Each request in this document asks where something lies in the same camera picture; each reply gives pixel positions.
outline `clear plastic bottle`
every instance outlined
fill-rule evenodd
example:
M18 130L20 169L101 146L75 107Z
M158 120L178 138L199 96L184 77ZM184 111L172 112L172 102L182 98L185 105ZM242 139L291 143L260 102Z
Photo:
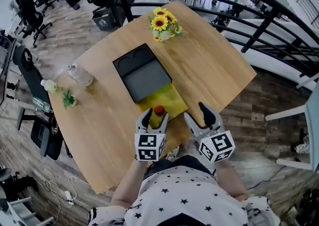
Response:
M41 80L41 85L47 92L55 93L58 85L53 80Z
M90 86L94 80L94 77L91 73L77 64L69 65L68 76L85 87Z

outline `gray trash can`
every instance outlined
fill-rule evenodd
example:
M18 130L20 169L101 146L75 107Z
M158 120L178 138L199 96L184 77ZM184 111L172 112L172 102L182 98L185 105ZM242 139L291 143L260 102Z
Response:
M112 30L115 24L112 12L109 8L103 8L93 14L92 20L102 31Z

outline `green leaf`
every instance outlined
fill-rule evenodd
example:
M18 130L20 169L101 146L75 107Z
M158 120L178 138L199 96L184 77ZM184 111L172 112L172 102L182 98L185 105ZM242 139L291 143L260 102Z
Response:
M153 20L153 18L152 18L151 16L148 16L148 20L149 20L149 22L151 23L152 20Z

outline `yellow flower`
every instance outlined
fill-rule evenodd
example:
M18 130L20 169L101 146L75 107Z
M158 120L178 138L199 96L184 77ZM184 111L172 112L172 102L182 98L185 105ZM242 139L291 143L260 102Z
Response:
M170 11L165 11L165 16L167 17L167 19L168 19L168 21L170 22L170 23L176 23L177 22L177 19L176 19L176 17L170 12Z
M165 16L156 16L151 22L153 30L166 30L166 27L168 25L168 20Z
M161 41L161 38L157 37L157 36L153 36L153 40L155 41Z
M164 15L165 14L165 11L166 9L165 8L161 8L161 7L158 7L156 9L153 10L154 14L156 16L159 16L159 15Z

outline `water bottle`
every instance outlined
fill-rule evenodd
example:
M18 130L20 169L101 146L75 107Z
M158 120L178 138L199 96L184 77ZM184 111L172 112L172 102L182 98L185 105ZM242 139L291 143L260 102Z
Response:
M58 85L53 80L41 80L41 85L47 92L56 92Z
M36 107L40 108L42 111L48 112L48 113L52 112L51 106L48 103L44 102L42 99L38 97L34 97L32 101L33 101L33 104Z
M67 75L85 87L90 86L94 80L94 76L91 73L76 64L69 65Z

